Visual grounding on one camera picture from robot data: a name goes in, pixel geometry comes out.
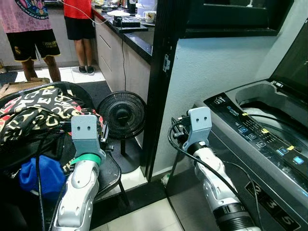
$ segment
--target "washing machine control panel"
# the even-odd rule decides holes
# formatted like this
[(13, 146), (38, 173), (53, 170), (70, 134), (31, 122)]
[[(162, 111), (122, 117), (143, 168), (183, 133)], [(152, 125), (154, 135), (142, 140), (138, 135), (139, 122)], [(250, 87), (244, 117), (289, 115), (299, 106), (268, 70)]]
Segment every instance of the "washing machine control panel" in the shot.
[(263, 128), (225, 93), (211, 97), (204, 103), (281, 171), (293, 179), (308, 180), (308, 159), (296, 151), (294, 146)]

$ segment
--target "electric fan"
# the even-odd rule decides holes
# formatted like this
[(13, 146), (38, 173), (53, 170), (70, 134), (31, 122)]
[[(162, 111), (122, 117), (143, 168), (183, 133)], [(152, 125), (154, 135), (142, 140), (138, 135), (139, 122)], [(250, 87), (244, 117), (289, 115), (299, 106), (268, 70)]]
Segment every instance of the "electric fan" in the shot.
[(97, 113), (108, 122), (108, 137), (120, 140), (120, 145), (118, 141), (108, 142), (114, 146), (113, 157), (122, 173), (137, 169), (142, 149), (134, 137), (142, 132), (145, 125), (146, 104), (143, 99), (132, 92), (117, 91), (101, 101)]

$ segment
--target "green ring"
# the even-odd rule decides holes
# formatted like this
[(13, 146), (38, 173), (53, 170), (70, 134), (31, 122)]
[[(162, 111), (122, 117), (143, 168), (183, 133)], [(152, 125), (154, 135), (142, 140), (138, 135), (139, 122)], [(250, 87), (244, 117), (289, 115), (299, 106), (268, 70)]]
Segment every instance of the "green ring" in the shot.
[(90, 160), (90, 161), (94, 161), (95, 163), (99, 165), (101, 165), (101, 158), (97, 155), (88, 153), (88, 154), (83, 154), (80, 157), (77, 157), (76, 159), (74, 159), (70, 165), (73, 165), (79, 161), (83, 161), (83, 160)]

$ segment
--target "blue cloth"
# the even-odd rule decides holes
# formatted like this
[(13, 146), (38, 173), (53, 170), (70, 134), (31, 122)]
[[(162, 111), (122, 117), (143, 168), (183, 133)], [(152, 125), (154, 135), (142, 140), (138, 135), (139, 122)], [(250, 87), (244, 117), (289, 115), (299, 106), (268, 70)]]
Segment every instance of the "blue cloth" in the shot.
[[(65, 176), (60, 163), (44, 155), (39, 157), (39, 172), (42, 183), (42, 195), (45, 198), (54, 199), (59, 194), (65, 181)], [(38, 178), (35, 169), (35, 158), (21, 165), (19, 171), (19, 183), (23, 190), (38, 192)]]

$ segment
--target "cabinet drawer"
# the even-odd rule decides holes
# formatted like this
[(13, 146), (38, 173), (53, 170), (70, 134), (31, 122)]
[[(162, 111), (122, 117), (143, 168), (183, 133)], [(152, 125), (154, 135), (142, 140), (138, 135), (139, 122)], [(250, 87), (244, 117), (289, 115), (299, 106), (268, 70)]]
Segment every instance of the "cabinet drawer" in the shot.
[[(102, 22), (98, 17), (95, 17), (95, 21), (97, 23)], [(96, 37), (99, 38), (99, 36), (101, 36), (105, 40), (107, 45), (111, 47), (111, 42), (112, 42), (111, 34), (114, 32), (105, 24), (101, 24), (101, 25), (96, 24), (95, 30), (96, 30)]]
[(101, 35), (97, 35), (97, 53), (99, 57), (102, 57), (106, 64), (108, 65), (109, 69), (112, 71), (112, 64), (111, 64), (111, 48), (105, 42)]
[(109, 69), (108, 65), (106, 64), (105, 60), (101, 56), (98, 57), (98, 65), (99, 65), (108, 85), (110, 85), (111, 81), (112, 81), (112, 72)]

